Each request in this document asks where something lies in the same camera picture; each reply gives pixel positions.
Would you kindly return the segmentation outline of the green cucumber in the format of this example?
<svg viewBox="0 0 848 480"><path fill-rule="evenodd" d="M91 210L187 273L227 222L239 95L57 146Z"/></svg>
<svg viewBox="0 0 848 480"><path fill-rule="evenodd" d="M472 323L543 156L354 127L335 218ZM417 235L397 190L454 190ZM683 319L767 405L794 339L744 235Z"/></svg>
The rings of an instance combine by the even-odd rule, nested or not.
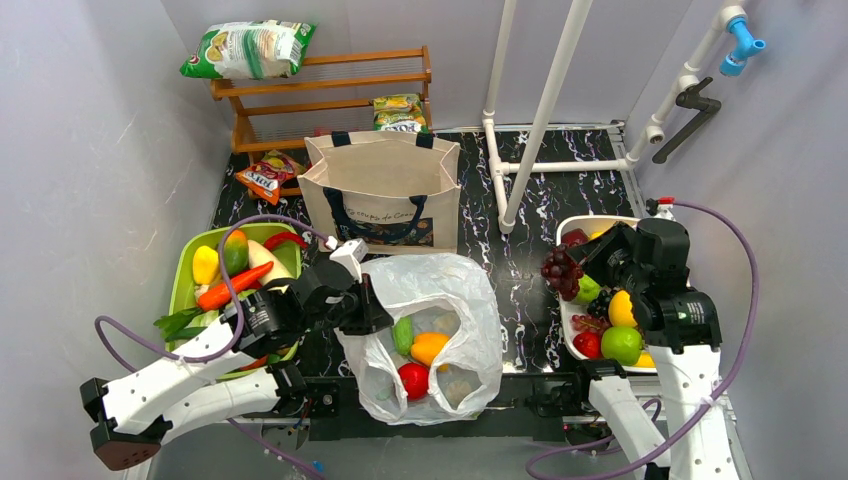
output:
<svg viewBox="0 0 848 480"><path fill-rule="evenodd" d="M415 334L409 316L401 317L392 327L392 339L395 350L402 356L409 356L414 344Z"/></svg>

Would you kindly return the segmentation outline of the orange yellow bell pepper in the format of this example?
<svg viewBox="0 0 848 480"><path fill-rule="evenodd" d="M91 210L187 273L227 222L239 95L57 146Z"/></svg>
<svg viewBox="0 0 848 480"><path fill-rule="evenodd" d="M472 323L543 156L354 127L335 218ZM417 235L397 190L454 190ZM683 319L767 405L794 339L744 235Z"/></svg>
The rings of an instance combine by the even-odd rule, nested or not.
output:
<svg viewBox="0 0 848 480"><path fill-rule="evenodd" d="M419 364L430 367L449 341L450 336L444 333L420 333L413 339L409 356Z"/></svg>

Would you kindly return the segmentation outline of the red pomegranate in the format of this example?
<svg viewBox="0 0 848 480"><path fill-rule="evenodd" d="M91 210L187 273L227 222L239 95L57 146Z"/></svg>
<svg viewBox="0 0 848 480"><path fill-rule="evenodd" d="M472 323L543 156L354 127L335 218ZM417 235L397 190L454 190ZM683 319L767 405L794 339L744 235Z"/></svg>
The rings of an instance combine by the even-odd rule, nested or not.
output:
<svg viewBox="0 0 848 480"><path fill-rule="evenodd" d="M401 383L409 401L418 401L428 395L429 369L417 363L406 363L398 369Z"/></svg>

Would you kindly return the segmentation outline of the white plastic grocery bag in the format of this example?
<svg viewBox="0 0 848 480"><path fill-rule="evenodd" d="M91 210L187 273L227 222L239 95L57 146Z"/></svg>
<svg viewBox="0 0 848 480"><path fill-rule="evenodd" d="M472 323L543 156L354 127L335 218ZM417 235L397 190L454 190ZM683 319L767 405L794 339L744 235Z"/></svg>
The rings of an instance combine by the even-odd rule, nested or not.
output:
<svg viewBox="0 0 848 480"><path fill-rule="evenodd" d="M377 298L395 323L412 320L415 336L438 332L450 341L429 369L429 390L439 373L466 373L479 381L480 397L462 402L459 412L479 411L497 396L503 373L501 325L496 297L486 271L457 254L397 255L363 264ZM392 327L365 336L339 333L345 359L357 384L371 370L386 372L396 391L407 393L398 375L406 363L417 363L395 350Z"/></svg>

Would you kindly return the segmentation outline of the purple grapes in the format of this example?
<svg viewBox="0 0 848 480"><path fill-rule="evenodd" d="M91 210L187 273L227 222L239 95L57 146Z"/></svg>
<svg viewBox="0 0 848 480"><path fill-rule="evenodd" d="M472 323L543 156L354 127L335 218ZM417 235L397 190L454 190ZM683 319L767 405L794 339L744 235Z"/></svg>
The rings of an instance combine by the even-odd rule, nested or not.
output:
<svg viewBox="0 0 848 480"><path fill-rule="evenodd" d="M541 274L563 300L573 301L579 294L580 279L584 273L567 254L567 250L567 245L559 245L552 249L543 261Z"/></svg>

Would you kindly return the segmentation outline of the orange red snack bag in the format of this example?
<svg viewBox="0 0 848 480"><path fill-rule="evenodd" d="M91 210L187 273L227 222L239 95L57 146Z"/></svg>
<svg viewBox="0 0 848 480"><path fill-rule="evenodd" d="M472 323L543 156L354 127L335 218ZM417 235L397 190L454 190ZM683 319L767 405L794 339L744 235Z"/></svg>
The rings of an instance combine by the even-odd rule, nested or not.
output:
<svg viewBox="0 0 848 480"><path fill-rule="evenodd" d="M284 185L296 180L307 170L307 163L295 160L279 150L271 150L259 161L237 172L235 178L258 198L277 205L283 196Z"/></svg>

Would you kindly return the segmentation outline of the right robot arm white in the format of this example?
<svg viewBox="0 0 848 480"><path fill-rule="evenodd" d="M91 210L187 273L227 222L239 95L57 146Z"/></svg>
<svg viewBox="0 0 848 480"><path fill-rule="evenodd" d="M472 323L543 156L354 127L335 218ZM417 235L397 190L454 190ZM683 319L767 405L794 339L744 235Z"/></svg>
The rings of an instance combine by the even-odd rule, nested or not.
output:
<svg viewBox="0 0 848 480"><path fill-rule="evenodd" d="M689 284L690 239L679 223L617 222L570 250L596 282L630 297L634 319L655 363L670 435L664 437L611 361L588 366L589 403L604 417L630 464L613 477L736 479L725 410L719 398L722 335L711 298Z"/></svg>

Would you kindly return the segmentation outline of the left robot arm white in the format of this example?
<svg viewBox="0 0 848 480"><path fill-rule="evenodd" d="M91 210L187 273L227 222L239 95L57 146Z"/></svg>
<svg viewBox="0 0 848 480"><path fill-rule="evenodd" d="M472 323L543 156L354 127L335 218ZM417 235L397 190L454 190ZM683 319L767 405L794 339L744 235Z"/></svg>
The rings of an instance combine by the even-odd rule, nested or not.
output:
<svg viewBox="0 0 848 480"><path fill-rule="evenodd" d="M225 376L314 330L366 336L394 323L358 264L325 260L296 279L272 280L150 365L116 380L83 383L82 405L95 424L93 452L108 469L125 470L211 423L296 402L318 405L332 390L309 384L292 362L234 380Z"/></svg>

